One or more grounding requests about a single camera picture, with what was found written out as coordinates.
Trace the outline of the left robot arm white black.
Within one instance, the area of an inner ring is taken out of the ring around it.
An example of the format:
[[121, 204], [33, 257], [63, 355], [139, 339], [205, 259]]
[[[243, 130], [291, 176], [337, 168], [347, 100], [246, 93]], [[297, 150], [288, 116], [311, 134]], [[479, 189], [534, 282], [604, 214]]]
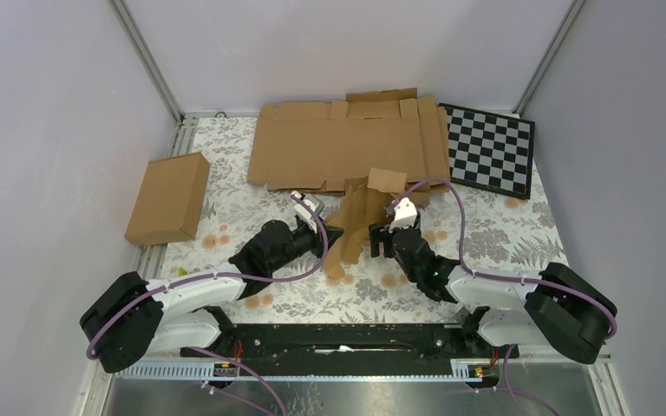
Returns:
[[331, 225], [314, 231], [303, 220], [295, 229], [271, 220], [214, 270], [165, 281], [126, 272], [79, 320], [88, 339], [86, 356], [112, 374], [147, 354], [177, 348], [225, 355], [235, 335], [220, 304], [256, 295], [278, 280], [279, 270], [308, 253], [323, 260], [342, 235], [342, 228]]

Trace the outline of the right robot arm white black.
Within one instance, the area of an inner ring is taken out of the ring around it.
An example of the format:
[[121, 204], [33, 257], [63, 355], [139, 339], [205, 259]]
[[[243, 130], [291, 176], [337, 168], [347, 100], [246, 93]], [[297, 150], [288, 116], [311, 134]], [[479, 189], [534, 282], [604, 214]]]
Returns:
[[525, 275], [465, 270], [438, 255], [416, 227], [369, 226], [370, 254], [396, 260], [406, 278], [434, 302], [459, 304], [464, 349], [483, 357], [512, 344], [551, 347], [592, 364], [617, 331], [617, 307], [563, 263]]

